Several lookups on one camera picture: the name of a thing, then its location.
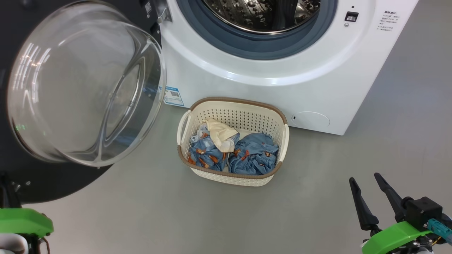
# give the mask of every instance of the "gray floor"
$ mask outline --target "gray floor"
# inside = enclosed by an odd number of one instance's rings
[[[202,179],[177,157],[183,108],[164,106],[143,144],[85,189],[32,205],[55,223],[55,254],[358,254],[348,178],[382,228],[401,196],[452,214],[452,2],[421,0],[345,136],[291,129],[283,168],[264,187]],[[437,254],[451,252],[438,246]]]

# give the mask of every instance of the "stainless steel drum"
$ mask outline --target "stainless steel drum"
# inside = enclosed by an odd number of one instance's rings
[[[320,8],[320,0],[203,0],[223,22],[259,34],[294,29]]]

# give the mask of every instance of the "basket handle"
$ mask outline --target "basket handle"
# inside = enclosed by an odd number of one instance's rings
[[[187,130],[188,130],[187,125],[190,122],[191,117],[192,117],[191,111],[189,110],[189,111],[185,112],[185,114],[180,119],[179,126],[177,127],[177,144],[179,146],[181,145],[182,140],[185,140],[185,135],[187,135]],[[184,122],[187,118],[188,118],[187,124],[185,125],[184,134],[182,135],[182,127],[184,126]]]
[[[279,161],[284,160],[284,158],[286,157],[287,147],[289,146],[289,126],[287,124],[284,124],[283,128],[284,128],[284,132],[285,132],[284,134],[286,135],[286,138],[284,139],[284,144],[281,144],[282,149],[280,149],[280,151],[282,151],[282,154],[279,157]]]

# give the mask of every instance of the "blue sticker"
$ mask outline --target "blue sticker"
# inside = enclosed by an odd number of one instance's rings
[[[165,103],[183,107],[184,102],[182,97],[180,97],[179,89],[167,86],[165,89]]]

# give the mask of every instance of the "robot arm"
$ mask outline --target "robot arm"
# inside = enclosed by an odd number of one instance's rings
[[[371,238],[361,246],[363,254],[431,254],[435,244],[452,245],[452,220],[443,214],[442,206],[427,197],[402,199],[379,173],[375,173],[375,179],[388,197],[397,223],[381,230],[378,218],[361,196],[361,189],[350,178],[359,224],[362,230],[370,231]]]
[[[40,244],[53,232],[44,214],[22,208],[12,182],[0,172],[0,254],[40,254]]]

